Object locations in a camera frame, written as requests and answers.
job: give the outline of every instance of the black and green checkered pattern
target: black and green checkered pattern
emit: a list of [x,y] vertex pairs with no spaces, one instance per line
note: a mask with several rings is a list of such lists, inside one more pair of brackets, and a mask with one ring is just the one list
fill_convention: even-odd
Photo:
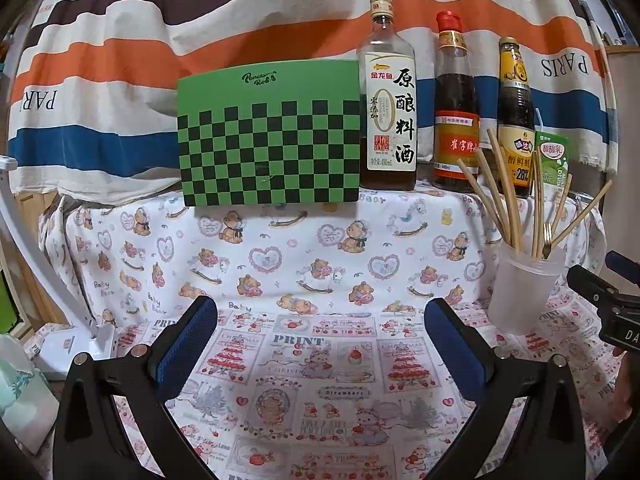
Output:
[[358,101],[256,103],[178,117],[186,205],[358,199]]

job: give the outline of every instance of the plastic cup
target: plastic cup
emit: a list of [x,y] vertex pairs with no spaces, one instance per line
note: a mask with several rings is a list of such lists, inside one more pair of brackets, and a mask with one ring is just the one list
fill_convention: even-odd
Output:
[[529,253],[517,253],[503,243],[498,258],[487,316],[501,332],[528,334],[538,323],[546,300],[564,269],[564,251],[556,247],[548,259],[537,260]]

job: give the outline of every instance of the glass bottle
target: glass bottle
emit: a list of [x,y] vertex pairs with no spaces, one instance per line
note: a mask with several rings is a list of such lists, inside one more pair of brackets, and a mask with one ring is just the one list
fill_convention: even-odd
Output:
[[433,129],[434,185],[457,192],[473,192],[458,167],[461,158],[478,174],[476,148],[480,144],[480,115],[476,83],[471,72],[460,17],[445,10],[438,22],[435,118]]
[[500,38],[500,91],[498,94],[498,142],[516,195],[529,196],[531,155],[536,139],[534,107],[520,45],[514,38]]
[[360,185],[415,187],[418,124],[415,56],[394,32],[391,0],[371,0],[372,33],[358,48]]

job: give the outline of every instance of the teddy bear print tablecloth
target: teddy bear print tablecloth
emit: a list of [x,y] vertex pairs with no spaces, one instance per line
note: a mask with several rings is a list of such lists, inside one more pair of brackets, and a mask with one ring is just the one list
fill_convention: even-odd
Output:
[[[531,206],[520,202],[526,221]],[[568,203],[560,229],[576,208]],[[535,332],[516,338],[491,326],[498,237],[477,198],[427,185],[363,190],[350,204],[233,210],[186,208],[179,192],[118,208],[63,198],[41,228],[60,277],[120,331],[120,353],[152,342],[198,295],[214,298],[216,332],[168,407],[222,479],[421,478],[473,409],[422,326],[432,297],[445,298],[491,346],[570,356],[593,472],[602,466],[598,438],[617,360],[597,339],[588,305],[560,286]],[[567,265],[598,270],[597,213],[565,251]],[[119,402],[141,462],[157,470]],[[514,404],[484,472],[497,465],[521,408]]]

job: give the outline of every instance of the hand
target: hand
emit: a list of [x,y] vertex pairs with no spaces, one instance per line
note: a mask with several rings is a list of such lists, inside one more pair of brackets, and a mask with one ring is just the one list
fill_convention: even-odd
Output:
[[[620,348],[613,349],[613,355],[618,357],[624,353]],[[617,423],[627,420],[631,416],[631,374],[629,373],[629,355],[625,354],[620,363],[620,370],[616,378],[616,389],[613,392],[611,415]]]

